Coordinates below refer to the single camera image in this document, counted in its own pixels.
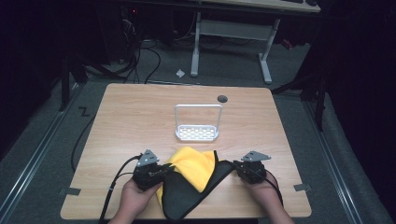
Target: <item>towel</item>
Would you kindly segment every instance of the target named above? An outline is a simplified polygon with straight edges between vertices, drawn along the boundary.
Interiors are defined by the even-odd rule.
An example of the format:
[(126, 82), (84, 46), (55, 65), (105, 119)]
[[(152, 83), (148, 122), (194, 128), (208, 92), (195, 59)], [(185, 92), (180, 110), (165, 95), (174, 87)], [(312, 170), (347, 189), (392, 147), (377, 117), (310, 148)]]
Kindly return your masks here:
[[(183, 177), (202, 193), (215, 170), (216, 159), (214, 151), (200, 152), (192, 147), (181, 147), (166, 162), (175, 167), (175, 172)], [(157, 199), (162, 205), (163, 187), (157, 190)]]

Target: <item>white table leg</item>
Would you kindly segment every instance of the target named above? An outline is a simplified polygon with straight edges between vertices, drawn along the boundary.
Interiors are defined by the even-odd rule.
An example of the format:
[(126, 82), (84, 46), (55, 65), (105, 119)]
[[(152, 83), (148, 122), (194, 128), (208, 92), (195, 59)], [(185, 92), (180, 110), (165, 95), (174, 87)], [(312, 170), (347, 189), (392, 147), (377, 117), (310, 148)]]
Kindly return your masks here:
[(201, 33), (201, 12), (197, 12), (197, 22), (195, 25), (195, 44), (194, 44), (194, 52), (192, 53), (192, 62), (191, 62), (191, 76), (198, 76), (198, 66), (199, 66), (199, 37)]
[(279, 23), (280, 23), (280, 19), (275, 20), (274, 26), (272, 27), (271, 32), (268, 37), (267, 45), (265, 46), (264, 53), (259, 54), (260, 65), (262, 66), (262, 75), (264, 76), (264, 82), (266, 84), (272, 83), (270, 70), (268, 69), (268, 64), (267, 64), (267, 57), (270, 52), (271, 46), (274, 42), (274, 38), (275, 38), (277, 27), (279, 26)]

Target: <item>dark background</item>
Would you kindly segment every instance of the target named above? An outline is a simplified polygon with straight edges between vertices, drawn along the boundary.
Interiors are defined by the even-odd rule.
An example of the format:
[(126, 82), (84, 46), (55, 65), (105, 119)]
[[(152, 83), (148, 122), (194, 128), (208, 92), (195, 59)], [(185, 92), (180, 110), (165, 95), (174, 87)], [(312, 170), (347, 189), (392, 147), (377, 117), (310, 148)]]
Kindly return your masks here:
[[(77, 51), (96, 63), (108, 63), (125, 59), (124, 45), (128, 43), (112, 45), (108, 34), (122, 29), (121, 23), (111, 25), (109, 30), (99, 19), (108, 15), (99, 15), (91, 4), (35, 1), (0, 4), (0, 155), (3, 158), (35, 110), (50, 97), (51, 88), (62, 73), (62, 59), (67, 51)], [(347, 20), (328, 23), (322, 29), (314, 22), (299, 24), (285, 20), (279, 27), (276, 43), (288, 39), (294, 45), (312, 44), (297, 79), (313, 73), (326, 74), (326, 91), (346, 137), (379, 198), (395, 219), (396, 169), (392, 152), (396, 144), (395, 1), (320, 1), (319, 4), (323, 16)], [(141, 20), (144, 33), (169, 44), (174, 30), (184, 34), (191, 24), (191, 12), (160, 9), (138, 12), (139, 18), (144, 18)]]

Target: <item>cable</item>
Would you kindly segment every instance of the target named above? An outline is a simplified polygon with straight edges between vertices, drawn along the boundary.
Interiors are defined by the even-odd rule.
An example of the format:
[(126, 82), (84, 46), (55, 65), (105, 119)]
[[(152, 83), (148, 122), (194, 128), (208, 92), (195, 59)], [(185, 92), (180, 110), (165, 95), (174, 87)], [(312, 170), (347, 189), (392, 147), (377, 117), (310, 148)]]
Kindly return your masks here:
[(128, 81), (128, 78), (129, 78), (129, 76), (132, 74), (132, 72), (133, 72), (134, 70), (136, 70), (137, 63), (139, 62), (139, 58), (140, 58), (140, 49), (139, 49), (138, 58), (136, 59), (136, 57), (134, 57), (134, 67), (131, 68), (131, 71), (129, 71), (128, 75), (126, 75), (126, 77), (125, 77), (125, 79), (123, 80), (122, 83), (126, 83), (126, 81)]
[(106, 222), (105, 222), (105, 214), (106, 214), (106, 211), (107, 211), (107, 208), (108, 208), (108, 203), (110, 202), (111, 194), (113, 193), (114, 187), (116, 186), (117, 180), (118, 180), (118, 179), (120, 178), (120, 176), (122, 176), (122, 175), (130, 174), (130, 173), (121, 174), (122, 170), (125, 168), (125, 166), (126, 166), (129, 162), (131, 162), (131, 161), (133, 161), (133, 160), (139, 160), (141, 157), (142, 157), (142, 154), (140, 154), (139, 156), (132, 157), (131, 159), (129, 159), (128, 161), (126, 161), (126, 162), (121, 166), (121, 168), (119, 169), (119, 171), (117, 172), (116, 176), (115, 176), (114, 179), (113, 179), (113, 182), (111, 182), (110, 188), (108, 189), (107, 196), (106, 196), (106, 199), (105, 199), (105, 204), (103, 205), (103, 209), (102, 209), (102, 214), (100, 215), (100, 218), (99, 218), (99, 222), (98, 222), (99, 224), (105, 224), (105, 223), (106, 223)]
[[(134, 51), (136, 50), (137, 45), (140, 44), (139, 40), (143, 33), (143, 31), (141, 29), (135, 28), (134, 25), (130, 21), (128, 21), (128, 22), (129, 22), (128, 24), (130, 24), (134, 29), (133, 38), (129, 40), (129, 42), (131, 42), (132, 44), (127, 43), (129, 45), (129, 46), (127, 46), (127, 51), (128, 51), (127, 54), (131, 54), (131, 52), (132, 52), (130, 61), (128, 62), (128, 64), (125, 67), (121, 68), (120, 70), (114, 71), (114, 72), (110, 71), (110, 75), (112, 75), (112, 77), (117, 77), (117, 78), (122, 78), (122, 79), (124, 79), (124, 77), (120, 77), (119, 74), (122, 74), (122, 73), (128, 71), (129, 69), (134, 69), (134, 67), (136, 66), (137, 60), (134, 55)], [(105, 75), (104, 73), (101, 73), (101, 72), (98, 73), (98, 72), (92, 71), (88, 67), (85, 67), (85, 71), (89, 74), (94, 75), (94, 76), (104, 76)]]
[(77, 140), (77, 142), (75, 143), (75, 145), (74, 145), (74, 147), (73, 147), (72, 155), (71, 155), (71, 158), (70, 158), (70, 163), (71, 163), (71, 165), (72, 165), (73, 173), (76, 172), (76, 167), (75, 167), (75, 164), (74, 164), (74, 157), (75, 157), (77, 145), (78, 145), (79, 141), (81, 140), (82, 135), (85, 133), (85, 131), (87, 131), (88, 127), (89, 127), (90, 124), (93, 122), (93, 120), (95, 119), (95, 117), (96, 117), (96, 115), (94, 115), (94, 116), (91, 118), (90, 122), (88, 122), (88, 124), (85, 126), (85, 128), (82, 130), (82, 132), (79, 134), (78, 140)]
[(155, 51), (152, 50), (152, 49), (147, 49), (147, 50), (149, 50), (149, 51), (155, 53), (155, 54), (158, 56), (158, 64), (157, 64), (157, 66), (154, 68), (154, 70), (153, 70), (150, 74), (148, 74), (148, 76), (146, 77), (145, 84), (148, 84), (149, 78), (151, 77), (151, 75), (152, 75), (155, 71), (157, 71), (157, 69), (158, 69), (158, 67), (160, 67), (160, 63), (161, 63), (161, 56), (160, 56), (160, 54), (158, 54), (157, 52), (155, 52)]
[(206, 36), (206, 35), (203, 35), (202, 36), (202, 40), (215, 40), (215, 39), (219, 39), (219, 44), (217, 45), (217, 46), (215, 46), (214, 48), (205, 48), (201, 43), (200, 43), (200, 48), (202, 48), (202, 49), (218, 49), (218, 48), (220, 48), (221, 46), (222, 46), (222, 44), (223, 44), (223, 38), (222, 37), (219, 37), (219, 36)]
[(135, 67), (132, 68), (131, 71), (128, 73), (128, 75), (127, 75), (126, 78), (124, 79), (123, 83), (126, 83), (126, 81), (128, 81), (129, 76), (132, 74), (133, 71), (134, 71), (134, 83), (135, 83), (135, 81), (136, 81), (136, 78), (137, 78), (137, 83), (140, 83), (139, 75), (137, 74), (137, 65), (138, 65), (138, 63), (139, 63), (139, 61), (140, 61), (140, 49), (141, 49), (141, 43), (140, 43), (140, 45), (139, 45), (138, 52), (137, 52), (136, 65), (135, 65)]
[(189, 47), (189, 46), (191, 46), (191, 45), (193, 45), (195, 43), (195, 40), (192, 39), (193, 37), (194, 37), (194, 35), (190, 35), (190, 36), (187, 36), (187, 37), (185, 37), (183, 39), (175, 40), (173, 43), (178, 45), (178, 46), (181, 46), (181, 47)]
[(248, 39), (248, 40), (245, 40), (244, 43), (237, 43), (237, 42), (234, 42), (234, 41), (231, 41), (231, 40), (228, 40), (228, 39), (235, 39), (235, 38), (224, 38), (224, 42), (225, 43), (229, 43), (229, 44), (238, 45), (238, 46), (245, 46), (245, 45), (249, 45), (249, 44), (253, 44), (253, 43), (259, 42), (259, 40)]
[(194, 13), (194, 17), (192, 18), (192, 22), (191, 22), (191, 26), (190, 26), (189, 31), (188, 31), (185, 35), (183, 35), (181, 38), (174, 39), (174, 41), (182, 40), (182, 39), (189, 38), (189, 37), (193, 36), (193, 35), (189, 35), (189, 34), (191, 33), (192, 27), (193, 27), (194, 24), (195, 24), (195, 18), (196, 18), (196, 16), (197, 16), (197, 13), (195, 12), (195, 13)]

